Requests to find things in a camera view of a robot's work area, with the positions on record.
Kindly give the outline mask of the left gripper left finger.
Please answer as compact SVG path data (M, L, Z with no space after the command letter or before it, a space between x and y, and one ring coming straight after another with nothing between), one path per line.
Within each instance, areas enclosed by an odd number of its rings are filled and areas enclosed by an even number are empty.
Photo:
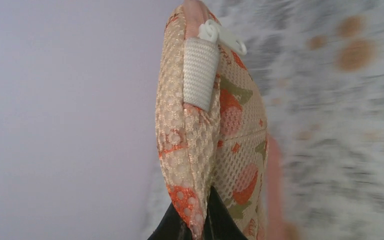
M147 240L192 240L192 232L171 203Z

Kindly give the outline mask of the orange floral mesh laundry bag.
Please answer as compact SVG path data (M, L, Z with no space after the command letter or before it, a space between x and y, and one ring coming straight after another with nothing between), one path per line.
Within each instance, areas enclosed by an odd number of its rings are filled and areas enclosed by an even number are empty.
M245 44L200 0L164 30L155 106L156 146L171 204L204 239L214 187L247 240L285 240L280 152L264 101L241 56Z

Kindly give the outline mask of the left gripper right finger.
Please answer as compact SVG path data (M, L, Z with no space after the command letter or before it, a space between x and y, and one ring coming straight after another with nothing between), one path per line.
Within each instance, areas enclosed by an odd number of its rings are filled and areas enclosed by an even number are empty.
M230 216L217 190L212 186L203 229L204 240L247 240Z

